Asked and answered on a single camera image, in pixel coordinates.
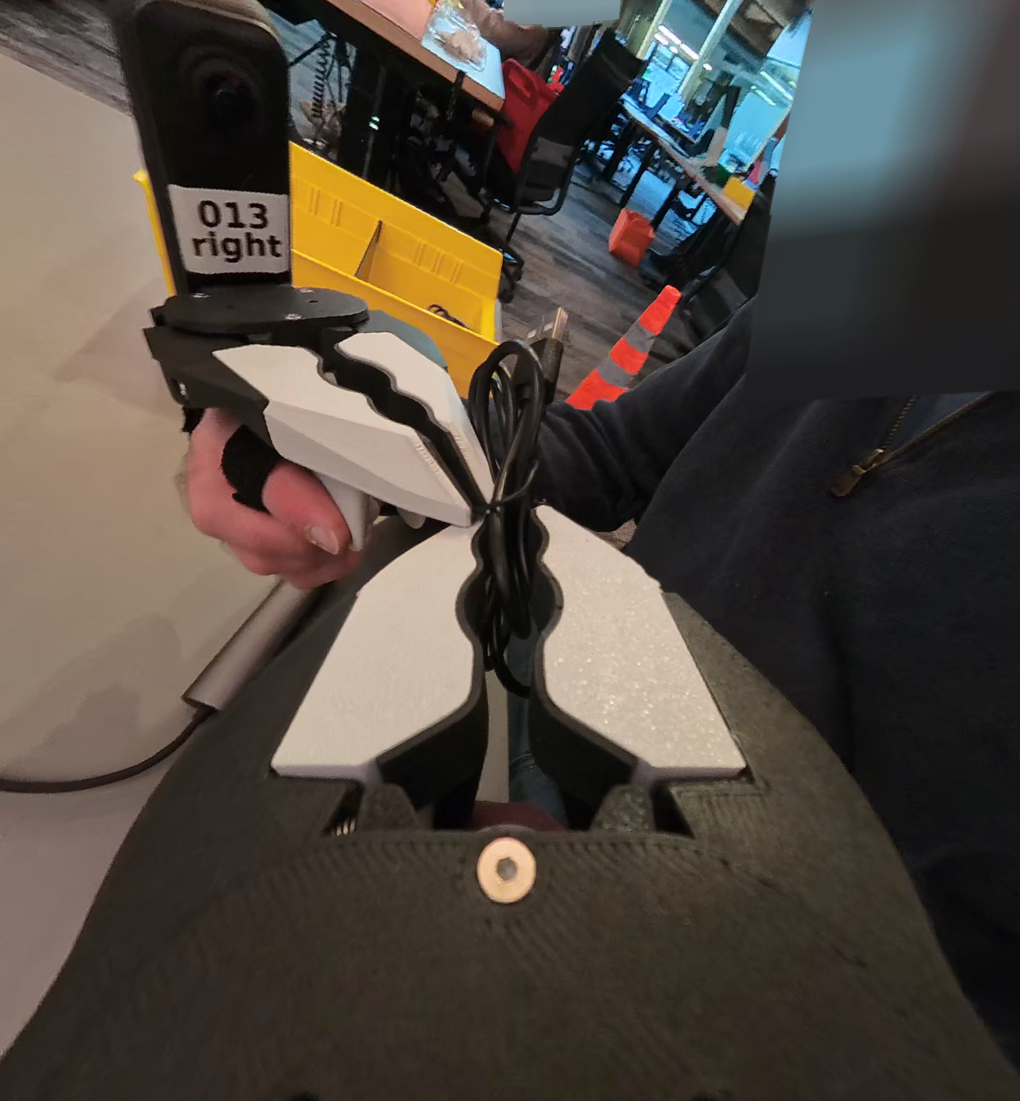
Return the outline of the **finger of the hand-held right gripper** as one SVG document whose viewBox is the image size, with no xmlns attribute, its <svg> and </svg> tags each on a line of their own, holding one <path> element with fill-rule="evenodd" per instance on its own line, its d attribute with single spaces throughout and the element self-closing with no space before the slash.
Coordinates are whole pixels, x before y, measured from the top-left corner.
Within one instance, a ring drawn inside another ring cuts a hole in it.
<svg viewBox="0 0 1020 1101">
<path fill-rule="evenodd" d="M 335 346 L 335 378 L 387 419 L 414 430 L 469 503 L 491 501 L 490 464 L 442 366 L 395 334 L 358 333 Z"/>
<path fill-rule="evenodd" d="M 475 503 L 462 497 L 417 434 L 337 383 L 335 347 L 326 364 L 319 355 L 286 346 L 245 345 L 214 357 L 264 397 L 268 442 L 325 487 L 351 532 L 354 550 L 365 547 L 376 501 L 395 506 L 414 526 L 423 520 L 475 524 Z"/>
</svg>

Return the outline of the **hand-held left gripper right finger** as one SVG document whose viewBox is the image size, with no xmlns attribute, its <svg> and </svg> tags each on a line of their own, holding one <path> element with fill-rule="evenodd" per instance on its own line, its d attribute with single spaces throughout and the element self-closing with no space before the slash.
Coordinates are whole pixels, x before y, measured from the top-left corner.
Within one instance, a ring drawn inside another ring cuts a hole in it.
<svg viewBox="0 0 1020 1101">
<path fill-rule="evenodd" d="M 529 738 L 567 822 L 617 788 L 747 778 L 747 759 L 643 567 L 553 506 L 533 515 Z"/>
</svg>

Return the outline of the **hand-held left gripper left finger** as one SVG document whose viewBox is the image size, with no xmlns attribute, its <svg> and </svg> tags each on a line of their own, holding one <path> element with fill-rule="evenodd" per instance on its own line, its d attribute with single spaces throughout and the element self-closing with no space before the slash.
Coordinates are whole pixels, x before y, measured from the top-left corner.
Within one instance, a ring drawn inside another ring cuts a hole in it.
<svg viewBox="0 0 1020 1101">
<path fill-rule="evenodd" d="M 278 659 L 271 795 L 339 805 L 389 786 L 433 827 L 470 825 L 487 752 L 486 676 L 475 626 L 479 528 L 449 528 L 386 564 L 333 629 Z"/>
</svg>

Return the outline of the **person's right forearm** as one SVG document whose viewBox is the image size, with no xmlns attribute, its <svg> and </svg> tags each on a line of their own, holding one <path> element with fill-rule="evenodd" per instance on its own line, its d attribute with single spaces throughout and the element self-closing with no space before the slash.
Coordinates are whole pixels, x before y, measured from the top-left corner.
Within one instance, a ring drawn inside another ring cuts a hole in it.
<svg viewBox="0 0 1020 1101">
<path fill-rule="evenodd" d="M 590 408 L 547 406 L 538 435 L 535 498 L 596 532 L 645 510 L 682 449 L 744 377 L 755 299 L 694 351 Z"/>
</svg>

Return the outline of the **grey usb hub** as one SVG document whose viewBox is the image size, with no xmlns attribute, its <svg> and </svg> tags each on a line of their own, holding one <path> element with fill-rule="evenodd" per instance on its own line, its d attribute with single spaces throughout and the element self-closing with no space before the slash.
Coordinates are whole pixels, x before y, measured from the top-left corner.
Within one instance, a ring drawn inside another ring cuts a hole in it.
<svg viewBox="0 0 1020 1101">
<path fill-rule="evenodd" d="M 100 791 L 158 768 L 172 757 L 204 722 L 225 710 L 247 682 L 264 668 L 293 637 L 314 608 L 317 597 L 279 581 L 248 615 L 223 648 L 189 684 L 182 701 L 192 709 L 188 723 L 167 745 L 129 766 L 102 775 L 68 780 L 23 780 L 0 776 L 0 792 L 17 795 L 59 795 Z"/>
</svg>

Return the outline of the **person's right hand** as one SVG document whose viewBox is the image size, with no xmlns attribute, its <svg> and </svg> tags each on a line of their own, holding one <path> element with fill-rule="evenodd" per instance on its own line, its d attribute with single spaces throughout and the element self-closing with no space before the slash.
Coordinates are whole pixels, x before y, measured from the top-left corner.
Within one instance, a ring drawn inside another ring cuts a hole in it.
<svg viewBox="0 0 1020 1101">
<path fill-rule="evenodd" d="M 363 553 L 327 490 L 308 471 L 281 460 L 263 486 L 264 511 L 234 499 L 223 454 L 240 421 L 209 408 L 188 435 L 181 475 L 184 506 L 200 534 L 228 547 L 248 571 L 302 590 L 350 575 Z"/>
</svg>

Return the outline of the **person's blue jeans leg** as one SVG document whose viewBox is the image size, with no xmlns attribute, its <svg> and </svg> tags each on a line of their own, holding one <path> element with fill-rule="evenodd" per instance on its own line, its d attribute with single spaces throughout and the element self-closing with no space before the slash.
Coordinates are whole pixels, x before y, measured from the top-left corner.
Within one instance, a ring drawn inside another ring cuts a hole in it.
<svg viewBox="0 0 1020 1101">
<path fill-rule="evenodd" d="M 514 637 L 506 650 L 506 667 L 518 686 L 529 690 L 532 685 L 536 634 Z M 566 807 L 558 786 L 538 765 L 530 739 L 529 694 L 507 695 L 507 793 L 509 800 L 525 804 L 560 827 L 568 824 Z"/>
</svg>

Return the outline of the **yellow plastic bin with divider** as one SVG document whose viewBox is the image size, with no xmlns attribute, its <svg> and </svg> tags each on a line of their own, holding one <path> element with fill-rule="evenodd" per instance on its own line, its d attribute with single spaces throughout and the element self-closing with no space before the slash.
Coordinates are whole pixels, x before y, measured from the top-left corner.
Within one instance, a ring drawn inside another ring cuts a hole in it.
<svg viewBox="0 0 1020 1101">
<path fill-rule="evenodd" d="M 462 397 L 475 369 L 500 344 L 502 253 L 310 151 L 291 145 L 293 287 L 263 283 L 155 310 L 176 329 L 227 338 L 310 337 L 346 320 L 341 296 L 424 333 Z"/>
</svg>

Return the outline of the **person's dark jacket torso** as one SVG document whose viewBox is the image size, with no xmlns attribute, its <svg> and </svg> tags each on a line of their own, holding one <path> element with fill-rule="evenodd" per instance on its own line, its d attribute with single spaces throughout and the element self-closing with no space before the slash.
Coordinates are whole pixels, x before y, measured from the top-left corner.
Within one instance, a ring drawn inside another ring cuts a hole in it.
<svg viewBox="0 0 1020 1101">
<path fill-rule="evenodd" d="M 631 554 L 814 724 L 1020 1071 L 1020 392 L 633 392 Z"/>
</svg>

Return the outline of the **orange traffic cone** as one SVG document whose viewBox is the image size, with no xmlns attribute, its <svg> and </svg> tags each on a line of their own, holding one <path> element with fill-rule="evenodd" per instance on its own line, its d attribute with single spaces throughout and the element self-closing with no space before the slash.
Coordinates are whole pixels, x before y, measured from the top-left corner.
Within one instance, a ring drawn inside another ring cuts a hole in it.
<svg viewBox="0 0 1020 1101">
<path fill-rule="evenodd" d="M 657 338 L 673 316 L 681 297 L 681 291 L 674 285 L 662 288 L 589 377 L 569 393 L 566 403 L 574 408 L 592 408 L 626 393 L 643 370 Z"/>
</svg>

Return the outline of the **black mesh office chair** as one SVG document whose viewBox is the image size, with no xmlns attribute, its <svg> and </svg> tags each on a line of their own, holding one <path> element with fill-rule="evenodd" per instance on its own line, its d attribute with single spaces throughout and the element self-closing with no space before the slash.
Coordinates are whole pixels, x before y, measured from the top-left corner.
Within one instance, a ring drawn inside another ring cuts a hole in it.
<svg viewBox="0 0 1020 1101">
<path fill-rule="evenodd" d="M 621 97 L 642 74 L 642 63 L 612 30 L 573 66 L 565 84 L 547 84 L 517 61 L 502 65 L 503 103 L 482 145 L 471 188 L 488 228 L 493 208 L 511 216 L 497 242 L 501 251 L 502 299 L 512 299 L 524 261 L 511 248 L 523 216 L 554 216 L 566 200 L 580 151 L 610 119 Z"/>
</svg>

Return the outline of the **small orange box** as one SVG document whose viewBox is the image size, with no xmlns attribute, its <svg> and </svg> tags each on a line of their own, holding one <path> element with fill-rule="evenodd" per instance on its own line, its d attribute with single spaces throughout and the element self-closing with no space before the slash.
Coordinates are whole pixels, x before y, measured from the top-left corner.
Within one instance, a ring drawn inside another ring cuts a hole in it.
<svg viewBox="0 0 1020 1101">
<path fill-rule="evenodd" d="M 609 235 L 608 251 L 629 268 L 638 268 L 655 238 L 652 220 L 640 212 L 621 209 Z"/>
</svg>

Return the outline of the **wooden work table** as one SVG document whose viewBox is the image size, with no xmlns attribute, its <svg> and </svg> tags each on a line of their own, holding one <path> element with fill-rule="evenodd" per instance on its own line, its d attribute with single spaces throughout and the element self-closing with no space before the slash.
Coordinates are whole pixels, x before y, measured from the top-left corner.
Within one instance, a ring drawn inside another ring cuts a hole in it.
<svg viewBox="0 0 1020 1101">
<path fill-rule="evenodd" d="M 430 2 L 268 2 L 293 83 L 293 127 L 311 152 L 430 212 L 447 209 L 456 139 L 498 124 L 499 54 L 471 63 Z"/>
</svg>

